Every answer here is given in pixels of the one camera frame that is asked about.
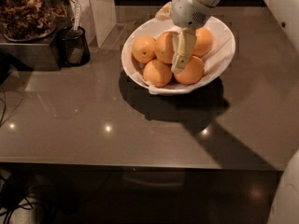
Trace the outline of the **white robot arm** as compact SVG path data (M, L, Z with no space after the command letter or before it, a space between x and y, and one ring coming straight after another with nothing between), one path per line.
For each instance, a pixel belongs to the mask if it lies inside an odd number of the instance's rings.
M206 24L219 2L220 0L171 0L156 13L158 21L172 20L179 28L178 35L173 38L171 70L174 74L185 69L196 43L196 30Z

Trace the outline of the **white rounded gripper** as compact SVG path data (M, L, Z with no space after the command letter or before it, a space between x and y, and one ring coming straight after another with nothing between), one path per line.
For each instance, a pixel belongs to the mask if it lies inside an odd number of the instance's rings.
M174 74L182 72L192 56L197 40L194 29L201 28L212 15L212 0L172 0L156 13L158 21L172 19L173 23L183 28L173 35L174 55L171 70Z

